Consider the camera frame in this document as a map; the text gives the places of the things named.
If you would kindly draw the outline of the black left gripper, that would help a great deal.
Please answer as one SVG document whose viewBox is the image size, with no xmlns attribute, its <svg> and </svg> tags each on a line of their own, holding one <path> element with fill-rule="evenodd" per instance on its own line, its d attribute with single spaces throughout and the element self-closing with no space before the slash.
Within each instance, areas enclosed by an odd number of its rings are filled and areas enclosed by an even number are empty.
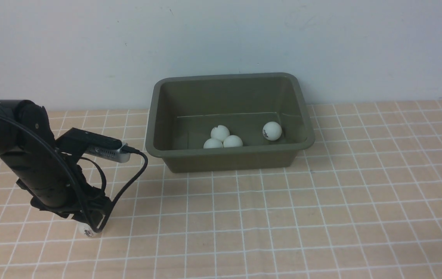
<svg viewBox="0 0 442 279">
<path fill-rule="evenodd" d="M 73 214 L 72 220 L 86 224 L 88 219 L 81 205 L 84 201 L 90 216 L 89 227 L 94 233 L 100 233 L 102 231 L 100 224 L 104 217 L 112 212 L 113 203 L 105 195 L 107 178 L 102 170 L 98 173 L 101 179 L 101 188 L 88 184 L 81 171 L 76 173 L 77 187 L 83 193 L 82 198 L 78 198 L 74 188 L 60 175 L 42 174 L 31 179 L 31 194 L 33 196 L 31 205 L 40 211 L 52 212 L 62 218 Z"/>
</svg>

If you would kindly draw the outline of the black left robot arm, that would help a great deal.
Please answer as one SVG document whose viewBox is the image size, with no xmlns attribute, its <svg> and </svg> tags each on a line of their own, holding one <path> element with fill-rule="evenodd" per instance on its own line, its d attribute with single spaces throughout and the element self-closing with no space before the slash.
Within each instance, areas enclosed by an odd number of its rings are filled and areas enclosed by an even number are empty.
<svg viewBox="0 0 442 279">
<path fill-rule="evenodd" d="M 111 138 L 72 128 L 55 138 L 47 111 L 28 100 L 0 101 L 0 159 L 30 193 L 32 207 L 72 217 L 93 231 L 103 230 L 115 203 L 101 188 L 88 184 L 79 161 L 91 146 Z"/>
</svg>

